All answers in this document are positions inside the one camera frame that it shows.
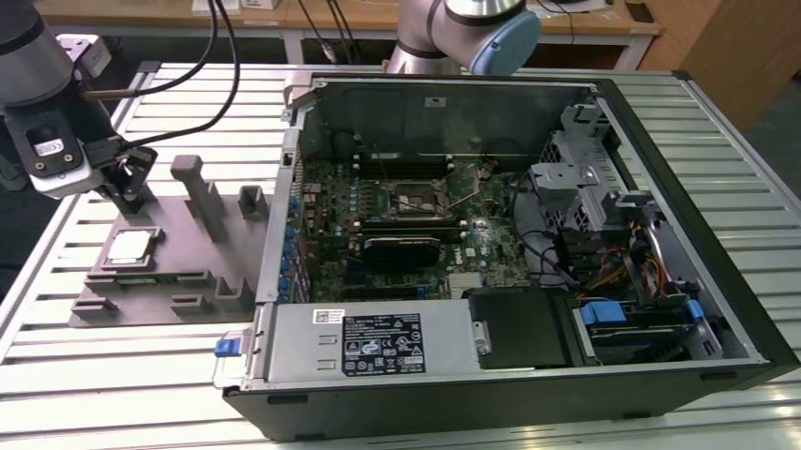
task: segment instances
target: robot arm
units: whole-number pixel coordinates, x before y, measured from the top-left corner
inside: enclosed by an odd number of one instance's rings
[[[539,38],[524,0],[404,0],[388,72],[507,76]]]
[[[29,0],[0,3],[0,115],[36,190],[60,199],[96,190],[134,212],[155,161],[128,148]]]

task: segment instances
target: aluminum table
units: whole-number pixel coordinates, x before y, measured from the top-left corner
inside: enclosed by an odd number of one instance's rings
[[[138,73],[164,83],[191,65]],[[280,153],[284,79],[292,70],[244,66],[227,117],[207,132],[157,144],[156,195],[175,155],[197,154],[220,193],[272,189]],[[376,67],[340,67],[376,70]],[[801,203],[693,82],[666,72],[526,70],[612,78],[793,348],[801,348]],[[189,127],[215,114],[229,65],[207,65],[169,90],[121,103],[113,124],[128,139]],[[638,170],[630,167],[636,177]],[[72,299],[116,210],[94,194],[66,198],[0,307],[0,449],[459,449],[798,448],[801,372],[749,391],[714,394],[662,417],[329,442],[273,443],[211,385],[212,347],[248,323],[70,329]]]

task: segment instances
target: gray 3d printed holder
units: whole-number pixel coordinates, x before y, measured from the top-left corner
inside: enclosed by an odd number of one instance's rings
[[[200,157],[169,171],[189,196],[151,198],[120,216],[72,305],[69,326],[248,322],[267,234],[269,196],[220,196]]]

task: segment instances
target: power supply label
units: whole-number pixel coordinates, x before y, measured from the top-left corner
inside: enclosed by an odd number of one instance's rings
[[[341,372],[348,377],[426,372],[419,314],[345,316]]]

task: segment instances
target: capacitor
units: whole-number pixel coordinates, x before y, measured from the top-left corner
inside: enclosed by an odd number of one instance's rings
[[[291,281],[287,277],[281,277],[277,280],[277,290],[284,293],[285,291],[288,291],[291,288]]]

